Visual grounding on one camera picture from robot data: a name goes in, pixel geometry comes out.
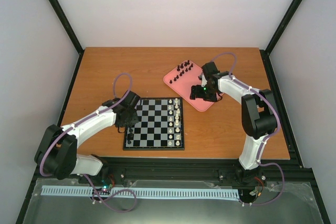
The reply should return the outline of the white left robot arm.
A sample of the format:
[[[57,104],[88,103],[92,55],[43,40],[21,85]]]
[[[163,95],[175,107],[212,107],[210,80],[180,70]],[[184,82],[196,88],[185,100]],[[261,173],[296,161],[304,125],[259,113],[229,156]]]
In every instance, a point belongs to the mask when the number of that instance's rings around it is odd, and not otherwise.
[[[138,123],[136,105],[140,97],[127,91],[122,98],[108,100],[94,112],[64,126],[47,127],[34,157],[42,176],[55,176],[58,180],[70,175],[90,175],[97,183],[108,180],[109,170],[103,161],[93,155],[81,155],[77,150],[86,140],[115,126],[127,128]]]

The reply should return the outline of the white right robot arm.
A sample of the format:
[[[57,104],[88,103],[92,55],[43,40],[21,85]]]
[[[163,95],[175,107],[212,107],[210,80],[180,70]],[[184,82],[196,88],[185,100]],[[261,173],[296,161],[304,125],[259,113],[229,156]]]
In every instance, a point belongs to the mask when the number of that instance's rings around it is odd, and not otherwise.
[[[280,130],[273,93],[255,89],[229,71],[220,72],[213,61],[202,66],[199,78],[202,82],[191,87],[190,99],[218,102],[226,94],[241,105],[246,139],[239,163],[245,170],[257,168],[269,138]]]

